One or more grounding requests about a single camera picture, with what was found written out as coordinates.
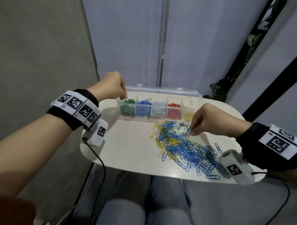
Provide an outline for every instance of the white table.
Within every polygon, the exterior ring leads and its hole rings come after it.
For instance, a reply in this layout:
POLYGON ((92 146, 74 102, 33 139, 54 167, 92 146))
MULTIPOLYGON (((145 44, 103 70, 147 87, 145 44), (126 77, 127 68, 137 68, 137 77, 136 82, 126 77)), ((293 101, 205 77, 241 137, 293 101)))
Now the white table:
MULTIPOLYGON (((235 117, 244 119, 236 109, 226 103, 211 99, 203 100, 205 103, 211 103, 235 117)), ((100 147, 93 147, 93 149, 100 156, 105 166, 185 180, 236 183, 233 178, 221 178, 220 180, 207 179, 203 172, 201 172, 201 176, 198 176, 195 168, 186 172, 186 170, 179 167, 174 160, 170 160, 168 156, 165 161, 162 161, 162 157, 158 157, 160 149, 157 146, 155 138, 149 139, 149 136, 153 133, 152 126, 155 123, 119 120, 120 111, 116 106, 116 100, 112 99, 104 100, 99 105, 99 109, 102 111, 101 118, 108 122, 109 128, 104 135, 102 145, 100 147)), ((229 149, 241 152, 241 147, 234 138, 217 136, 205 132, 196 137, 190 136, 189 139, 202 146, 207 144, 214 148, 214 144, 217 143, 223 152, 229 149)), ((80 150, 87 159, 94 163, 101 164, 88 146, 82 143, 82 140, 80 142, 80 150)), ((261 170, 254 165, 250 164, 250 166, 256 172, 265 172, 265 170, 261 170)), ((219 175, 216 170, 211 174, 219 175)), ((264 176, 264 174, 257 174, 255 179, 256 181, 260 181, 264 176)))

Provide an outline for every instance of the clear plastic container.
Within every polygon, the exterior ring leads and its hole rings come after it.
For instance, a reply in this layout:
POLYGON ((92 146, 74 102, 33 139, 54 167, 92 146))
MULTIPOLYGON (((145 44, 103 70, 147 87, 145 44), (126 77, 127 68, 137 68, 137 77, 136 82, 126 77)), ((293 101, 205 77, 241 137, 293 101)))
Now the clear plastic container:
POLYGON ((147 122, 165 120, 190 124, 194 113, 204 104, 196 90, 127 85, 127 99, 117 99, 119 119, 147 122))

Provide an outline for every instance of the person's left hand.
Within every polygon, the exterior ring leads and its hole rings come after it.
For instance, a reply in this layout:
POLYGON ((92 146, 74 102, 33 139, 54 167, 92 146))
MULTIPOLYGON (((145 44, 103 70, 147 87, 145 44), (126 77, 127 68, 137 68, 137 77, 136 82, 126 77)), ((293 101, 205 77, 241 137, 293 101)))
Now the person's left hand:
POLYGON ((126 99, 127 91, 122 76, 117 72, 107 72, 94 86, 87 89, 101 102, 104 99, 126 99))

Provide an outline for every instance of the jeans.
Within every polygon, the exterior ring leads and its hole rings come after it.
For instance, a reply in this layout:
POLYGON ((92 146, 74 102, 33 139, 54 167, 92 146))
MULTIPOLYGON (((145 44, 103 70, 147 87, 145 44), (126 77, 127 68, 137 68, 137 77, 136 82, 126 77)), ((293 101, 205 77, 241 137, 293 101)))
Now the jeans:
POLYGON ((189 205, 179 179, 125 171, 96 225, 193 225, 189 205))

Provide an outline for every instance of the transparent lid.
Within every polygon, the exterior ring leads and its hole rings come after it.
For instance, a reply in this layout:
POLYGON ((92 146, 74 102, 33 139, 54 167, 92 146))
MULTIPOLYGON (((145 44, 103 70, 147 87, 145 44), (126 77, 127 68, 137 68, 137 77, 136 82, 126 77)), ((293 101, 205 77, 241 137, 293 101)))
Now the transparent lid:
POLYGON ((174 95, 183 95, 190 97, 199 97, 202 98, 202 95, 192 89, 186 88, 159 88, 159 87, 145 87, 142 85, 126 85, 127 91, 138 91, 138 92, 149 92, 149 93, 161 93, 161 94, 174 94, 174 95))

